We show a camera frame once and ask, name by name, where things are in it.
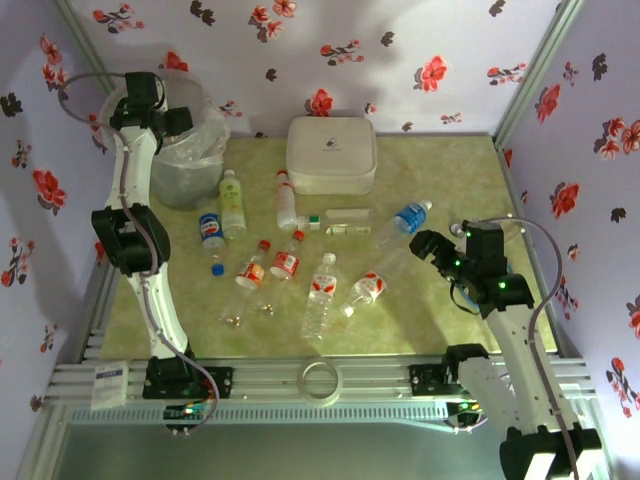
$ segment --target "gray cable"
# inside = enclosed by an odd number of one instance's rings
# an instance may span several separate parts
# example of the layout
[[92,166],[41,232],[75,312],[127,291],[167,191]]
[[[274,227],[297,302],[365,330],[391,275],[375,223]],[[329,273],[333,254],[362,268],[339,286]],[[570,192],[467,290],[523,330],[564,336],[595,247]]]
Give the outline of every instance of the gray cable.
[[538,322],[538,317],[540,316],[540,313],[542,313],[542,310],[544,309],[544,307],[547,306],[547,304],[553,299],[556,292],[560,288],[560,282],[562,281],[562,253],[560,252],[560,247],[558,247],[558,244],[553,239],[553,237],[548,232],[548,230],[544,228],[542,225],[540,225],[539,223],[536,223],[532,220],[527,220],[526,218],[520,218],[520,217],[498,217],[498,218],[491,218],[489,220],[482,220],[482,221],[483,222],[501,222],[505,220],[521,222],[521,223],[532,225],[538,228],[549,239],[549,242],[551,243],[551,246],[553,247],[553,250],[556,254],[556,260],[558,262],[558,273],[556,275],[556,281],[553,285],[553,288],[551,288],[551,291],[549,292],[549,294],[542,299],[540,304],[533,311],[533,314],[531,315],[531,321],[529,322],[529,328],[527,333],[529,337],[528,341],[529,341],[529,348],[531,349],[531,355],[533,356],[533,360],[536,363],[538,373],[540,374],[540,378],[542,379],[542,384],[544,385],[544,389],[549,397],[549,403],[551,404],[551,408],[553,409],[553,412],[555,414],[556,421],[558,422],[558,426],[560,427],[560,431],[562,432],[562,438],[564,439],[564,444],[567,448],[567,454],[569,455],[569,462],[571,463],[571,469],[573,470],[573,475],[574,475],[573,478],[574,480],[579,480],[578,459],[576,456],[576,450],[573,446],[573,442],[571,441],[571,437],[569,436],[569,429],[567,428],[567,424],[565,423],[564,418],[562,418],[562,410],[560,409],[558,400],[556,399],[553,393],[553,388],[551,387],[551,382],[549,381],[549,377],[547,376],[544,370],[544,366],[542,364],[540,354],[536,349],[536,339],[535,339],[536,323]]
[[[160,77],[158,77],[158,75],[156,75],[155,73],[154,73],[154,75],[162,83],[162,79],[160,79]],[[124,74],[122,74],[122,73],[108,73],[107,72],[107,73],[82,73],[82,74],[79,74],[79,75],[75,75],[75,76],[69,78],[62,85],[60,85],[60,88],[58,90],[58,102],[60,103],[60,107],[62,107],[62,110],[64,110],[65,113],[67,115],[69,115],[71,118],[73,118],[73,119],[75,119],[75,120],[77,120],[79,122],[86,123],[86,124],[91,125],[91,126],[97,126],[97,127],[106,129],[106,130],[112,132],[115,136],[117,136],[120,139],[120,141],[122,142],[122,151],[123,151],[124,155],[123,155],[123,161],[122,161],[122,172],[120,174],[120,179],[119,179],[120,203],[122,205],[122,210],[123,210],[125,216],[131,222],[131,224],[134,226],[136,231],[138,233],[140,233],[140,235],[144,238],[144,241],[146,242],[147,246],[149,247],[149,250],[151,251],[151,270],[149,271],[148,274],[146,274],[146,273],[141,273],[140,274],[140,279],[143,280],[142,281],[142,291],[143,291],[142,297],[144,299],[144,305],[145,305],[145,310],[146,310],[146,313],[147,313],[147,317],[149,317],[149,322],[151,323],[151,326],[153,327],[153,330],[158,334],[158,338],[160,339],[160,341],[169,350],[171,350],[171,352],[175,356],[177,356],[182,361],[188,363],[189,365],[191,365],[192,367],[194,367],[195,369],[200,371],[204,375],[204,377],[207,379],[207,381],[211,384],[211,388],[213,389],[214,394],[215,394],[214,403],[213,403],[213,406],[209,409],[209,412],[203,417],[203,419],[200,421],[200,423],[198,423],[195,427],[193,427],[191,429],[191,431],[194,432],[195,430],[200,428],[202,425],[207,423],[207,421],[209,421],[209,419],[213,416],[213,414],[216,411],[216,408],[218,406],[218,401],[220,399],[220,392],[219,392],[218,386],[216,385],[216,382],[213,380],[213,377],[211,376],[211,374],[202,365],[200,365],[198,362],[194,362],[189,357],[187,357],[182,352],[180,352],[176,347],[174,347],[173,344],[169,341],[169,339],[164,335],[164,332],[162,331],[162,329],[160,328],[160,326],[156,322],[156,319],[153,316],[153,312],[151,310],[151,304],[150,304],[150,301],[149,301],[149,286],[148,286],[147,280],[149,279],[149,277],[151,277],[152,275],[154,275],[158,271],[158,251],[156,250],[155,244],[153,243],[153,239],[151,238],[149,233],[144,229],[144,227],[140,224],[140,222],[138,222],[138,220],[136,220],[136,218],[133,216],[133,214],[131,213],[131,210],[129,209],[129,206],[127,205],[127,203],[125,201],[125,184],[126,184],[126,178],[127,178],[127,170],[129,168],[129,155],[130,155],[129,154],[129,152],[130,152],[129,143],[127,142],[126,137],[122,134],[122,132],[120,132],[119,130],[116,130],[111,125],[107,125],[105,123],[100,123],[100,122],[94,122],[94,121],[91,121],[89,119],[82,118],[79,115],[76,115],[65,104],[64,90],[71,83],[73,83],[73,82],[75,82],[77,80],[80,80],[80,79],[83,79],[83,78],[91,78],[91,77],[120,77],[120,78],[124,78]],[[185,434],[185,436],[188,435],[188,431],[186,429],[184,431],[184,434]]]

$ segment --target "blue bottle cap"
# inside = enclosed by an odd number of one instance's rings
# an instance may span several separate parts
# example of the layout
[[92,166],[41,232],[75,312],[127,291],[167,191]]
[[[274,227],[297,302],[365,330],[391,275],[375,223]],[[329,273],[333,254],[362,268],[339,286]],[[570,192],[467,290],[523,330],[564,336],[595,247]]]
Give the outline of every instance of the blue bottle cap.
[[221,263],[216,263],[211,267],[211,273],[213,273],[214,277],[224,275],[224,265],[222,265]]

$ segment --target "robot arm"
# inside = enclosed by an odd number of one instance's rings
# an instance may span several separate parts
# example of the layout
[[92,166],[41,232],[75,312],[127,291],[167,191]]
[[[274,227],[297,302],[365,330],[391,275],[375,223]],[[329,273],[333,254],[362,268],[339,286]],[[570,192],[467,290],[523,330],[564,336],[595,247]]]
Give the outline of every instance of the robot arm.
[[[508,273],[502,229],[492,222],[463,225],[464,252],[440,233],[429,230],[418,233],[410,248],[423,260],[433,254],[431,263],[438,272],[467,289],[500,345],[515,396],[499,378],[481,345],[449,347],[443,359],[445,378],[460,382],[503,433],[500,460],[508,480],[567,478],[571,464],[562,436],[565,426],[576,452],[580,478],[586,479],[602,458],[598,434],[581,429],[553,375],[537,328],[532,345],[529,330],[533,297],[521,275]],[[555,402],[549,398],[545,382]]]
[[[193,353],[169,290],[169,237],[149,208],[149,182],[151,163],[163,138],[178,135],[193,124],[188,109],[167,108],[164,86],[155,74],[127,73],[125,80],[127,97],[118,103],[110,123],[126,142],[119,135],[115,137],[111,192],[105,208],[92,213],[91,223],[109,261],[127,277],[138,298],[151,346],[149,390],[171,396],[197,385],[200,375],[176,358],[175,352],[192,359]],[[132,218],[149,235],[154,251]],[[157,268],[152,271],[154,255]]]

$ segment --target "trash bin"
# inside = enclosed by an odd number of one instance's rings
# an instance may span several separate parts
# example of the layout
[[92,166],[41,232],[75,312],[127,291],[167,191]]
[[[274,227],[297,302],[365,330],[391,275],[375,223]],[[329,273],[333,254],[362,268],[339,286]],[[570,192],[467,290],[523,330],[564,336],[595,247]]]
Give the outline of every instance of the trash bin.
[[[169,108],[189,107],[193,128],[164,139],[162,150],[151,164],[151,193],[164,205],[194,208],[204,196],[215,196],[223,170],[222,154],[229,139],[229,126],[202,85],[187,72],[159,70]],[[125,87],[113,91],[100,111],[100,121],[109,123]],[[104,135],[105,145],[115,151],[113,135]]]

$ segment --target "white storage box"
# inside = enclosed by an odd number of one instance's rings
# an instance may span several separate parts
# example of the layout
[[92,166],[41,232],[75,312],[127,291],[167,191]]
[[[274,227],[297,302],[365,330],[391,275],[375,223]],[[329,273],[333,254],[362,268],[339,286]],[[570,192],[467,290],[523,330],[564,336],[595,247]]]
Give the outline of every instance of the white storage box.
[[376,136],[364,118],[299,117],[289,126],[287,170],[296,193],[363,195],[373,189]]

